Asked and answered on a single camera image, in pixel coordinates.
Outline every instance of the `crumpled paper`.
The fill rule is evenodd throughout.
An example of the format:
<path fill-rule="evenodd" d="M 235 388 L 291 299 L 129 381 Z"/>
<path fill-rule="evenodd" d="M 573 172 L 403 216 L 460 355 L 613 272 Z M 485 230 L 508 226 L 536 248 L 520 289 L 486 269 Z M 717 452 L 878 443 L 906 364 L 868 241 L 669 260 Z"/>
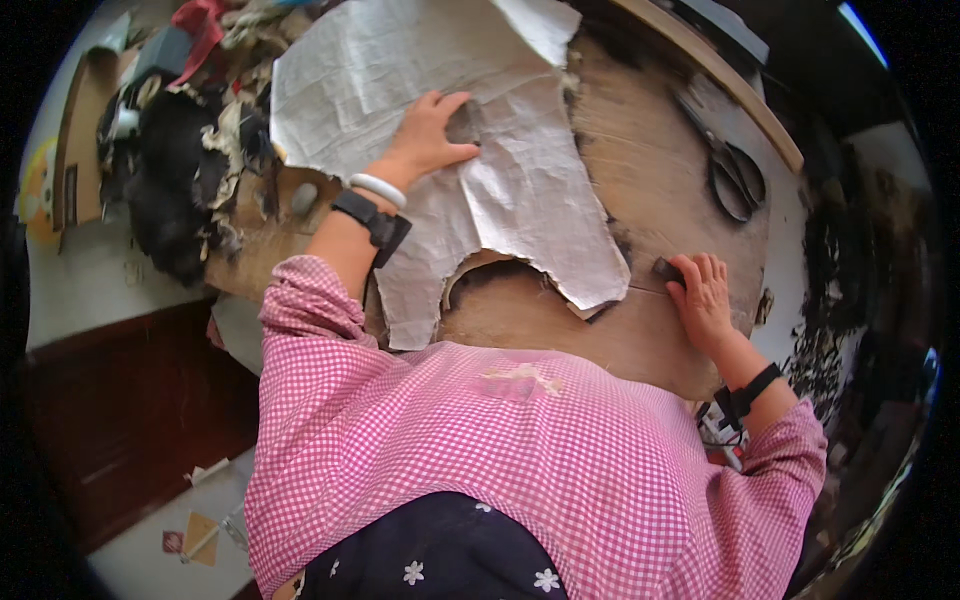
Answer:
<path fill-rule="evenodd" d="M 413 224 L 376 280 L 394 349 L 421 349 L 470 254 L 525 258 L 581 309 L 630 271 L 573 143 L 561 91 L 580 14 L 556 0 L 350 0 L 275 63 L 274 141 L 290 166 L 346 180 L 380 158 L 431 89 L 472 94 L 482 155 L 419 181 Z"/>

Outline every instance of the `torn paper sheet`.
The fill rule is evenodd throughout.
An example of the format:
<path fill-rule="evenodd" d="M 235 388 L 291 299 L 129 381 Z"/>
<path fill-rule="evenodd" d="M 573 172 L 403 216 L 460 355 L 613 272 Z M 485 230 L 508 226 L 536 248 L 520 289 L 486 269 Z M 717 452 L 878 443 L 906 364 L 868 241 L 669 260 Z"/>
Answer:
<path fill-rule="evenodd" d="M 579 21 L 557 0 L 351 0 L 276 61 L 271 132 L 286 163 L 342 180 L 380 158 L 419 96 L 472 93 L 482 155 L 409 191 L 414 227 L 376 271 L 391 348 L 430 342 L 444 281 L 481 249 L 527 259 L 581 309 L 626 295 L 562 99 Z"/>

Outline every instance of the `red fabric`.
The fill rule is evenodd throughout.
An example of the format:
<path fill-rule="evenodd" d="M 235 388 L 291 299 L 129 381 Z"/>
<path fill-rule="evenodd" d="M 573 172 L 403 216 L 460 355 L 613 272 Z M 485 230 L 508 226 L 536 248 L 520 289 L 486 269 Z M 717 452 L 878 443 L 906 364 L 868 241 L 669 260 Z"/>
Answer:
<path fill-rule="evenodd" d="M 737 473 L 708 463 L 664 390 L 555 351 L 444 342 L 394 356 L 321 259 L 290 258 L 274 278 L 245 507 L 265 597 L 442 491 L 526 527 L 570 598 L 783 596 L 826 472 L 808 401 L 752 439 Z"/>
<path fill-rule="evenodd" d="M 183 75 L 171 85 L 180 85 L 193 77 L 224 38 L 220 29 L 220 15 L 224 13 L 223 0 L 191 0 L 181 6 L 170 23 L 193 36 L 193 48 L 187 57 Z"/>

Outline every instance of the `scrap pile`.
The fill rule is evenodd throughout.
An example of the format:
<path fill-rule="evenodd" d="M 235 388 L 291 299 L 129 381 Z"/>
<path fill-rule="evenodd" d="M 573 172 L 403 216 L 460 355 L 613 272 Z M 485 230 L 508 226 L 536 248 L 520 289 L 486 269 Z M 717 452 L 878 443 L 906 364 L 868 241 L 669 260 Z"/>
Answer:
<path fill-rule="evenodd" d="M 260 213 L 276 218 L 273 61 L 312 22 L 267 0 L 188 2 L 144 44 L 100 120 L 105 211 L 126 204 L 141 250 L 185 286 L 204 278 L 211 251 L 240 252 L 230 216 L 245 170 L 267 180 Z"/>

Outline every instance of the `woman's left hand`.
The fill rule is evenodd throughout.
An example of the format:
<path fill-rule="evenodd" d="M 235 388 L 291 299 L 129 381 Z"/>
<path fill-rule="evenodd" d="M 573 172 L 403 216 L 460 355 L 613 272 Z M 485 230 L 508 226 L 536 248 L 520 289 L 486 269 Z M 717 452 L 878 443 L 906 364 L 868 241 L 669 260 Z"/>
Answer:
<path fill-rule="evenodd" d="M 451 144 L 446 139 L 450 116 L 470 95 L 456 92 L 444 96 L 430 91 L 420 96 L 408 109 L 394 134 L 394 141 L 383 158 L 364 170 L 379 177 L 400 191 L 406 192 L 414 181 L 451 164 L 480 156 L 473 144 Z"/>

